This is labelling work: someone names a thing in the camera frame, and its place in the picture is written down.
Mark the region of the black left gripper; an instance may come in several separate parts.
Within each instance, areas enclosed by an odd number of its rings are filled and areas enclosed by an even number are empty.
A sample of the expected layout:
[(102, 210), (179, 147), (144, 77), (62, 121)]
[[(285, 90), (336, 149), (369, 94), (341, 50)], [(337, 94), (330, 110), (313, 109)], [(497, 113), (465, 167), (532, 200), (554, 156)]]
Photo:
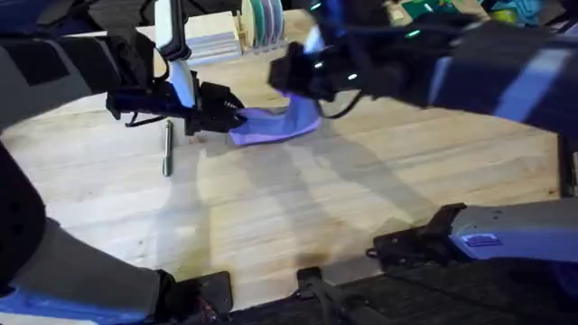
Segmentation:
[(132, 117), (127, 127), (137, 127), (177, 118), (184, 122), (184, 133), (193, 136), (201, 131), (225, 134), (242, 126), (245, 106), (230, 88), (204, 82), (193, 91), (192, 107), (182, 105), (174, 86), (158, 81), (150, 89), (126, 88), (107, 95), (106, 108), (118, 120), (123, 114)]

